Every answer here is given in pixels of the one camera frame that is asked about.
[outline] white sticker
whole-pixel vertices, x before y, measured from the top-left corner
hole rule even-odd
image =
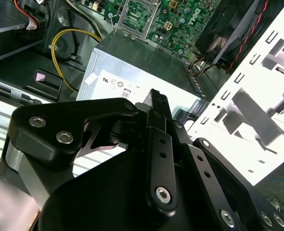
[[[90,85],[92,82],[94,82],[96,79],[98,78],[98,76],[95,73],[90,74],[89,77],[87,77],[85,79],[84,82],[86,82],[87,85]]]
[[[29,17],[29,23],[28,26],[26,27],[27,30],[36,30],[37,29],[37,24],[35,20],[31,17]]]
[[[98,76],[92,99],[122,97],[132,103],[137,103],[143,102],[148,92],[149,90],[145,88],[102,70]]]

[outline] green circuit board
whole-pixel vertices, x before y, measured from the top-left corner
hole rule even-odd
[[[126,0],[82,0],[81,4],[117,23]],[[180,57],[191,60],[194,45],[221,0],[161,0],[147,39]],[[144,32],[152,11],[131,0],[123,24]]]

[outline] yellow cable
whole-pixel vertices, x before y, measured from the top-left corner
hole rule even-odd
[[[57,60],[56,60],[56,56],[55,56],[55,45],[58,41],[58,39],[65,33],[68,33],[68,32],[72,32],[72,31],[76,31],[76,32],[81,32],[81,33],[84,33],[84,34],[87,34],[89,36],[91,36],[93,39],[97,40],[97,41],[101,41],[102,39],[99,38],[97,35],[89,32],[89,31],[86,31],[86,30],[79,30],[79,29],[65,29],[65,30],[62,30],[60,31],[59,33],[56,34],[56,36],[54,36],[53,40],[52,40],[52,45],[51,45],[51,56],[52,56],[52,61],[53,61],[53,64],[54,64],[54,67],[57,71],[57,73],[59,74],[59,76],[64,80],[65,84],[73,91],[77,91],[77,89],[73,88],[69,82],[67,81],[67,79],[64,77],[61,69],[60,69],[60,66],[59,64],[57,63]]]

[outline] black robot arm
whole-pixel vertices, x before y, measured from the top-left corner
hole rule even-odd
[[[284,218],[206,139],[192,142],[151,90],[126,99],[21,107],[2,155],[41,208],[40,231],[284,231]],[[127,145],[74,178],[77,156]]]

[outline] cpu cooler fan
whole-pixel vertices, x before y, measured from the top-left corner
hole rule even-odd
[[[222,0],[195,47],[213,65],[234,70],[284,7],[284,0]]]

